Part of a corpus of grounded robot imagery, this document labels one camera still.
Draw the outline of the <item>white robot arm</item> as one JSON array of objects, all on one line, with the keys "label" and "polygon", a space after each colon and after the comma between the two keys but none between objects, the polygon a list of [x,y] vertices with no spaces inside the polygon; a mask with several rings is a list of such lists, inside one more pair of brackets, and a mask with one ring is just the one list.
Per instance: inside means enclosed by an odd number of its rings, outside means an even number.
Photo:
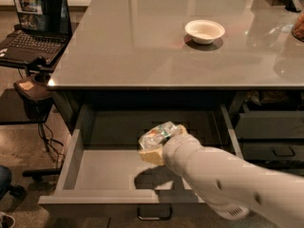
[{"label": "white robot arm", "polygon": [[143,161],[182,177],[219,216],[255,212],[280,228],[304,228],[304,180],[204,146],[181,124],[160,124],[140,137]]}]

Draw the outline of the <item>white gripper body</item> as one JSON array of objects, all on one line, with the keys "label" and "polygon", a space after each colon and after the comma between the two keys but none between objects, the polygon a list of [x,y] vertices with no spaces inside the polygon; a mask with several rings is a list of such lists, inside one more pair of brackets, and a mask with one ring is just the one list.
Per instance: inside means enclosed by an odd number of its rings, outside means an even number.
[{"label": "white gripper body", "polygon": [[162,148],[164,164],[175,174],[181,175],[186,169],[190,155],[202,148],[200,142],[190,134],[171,138]]}]

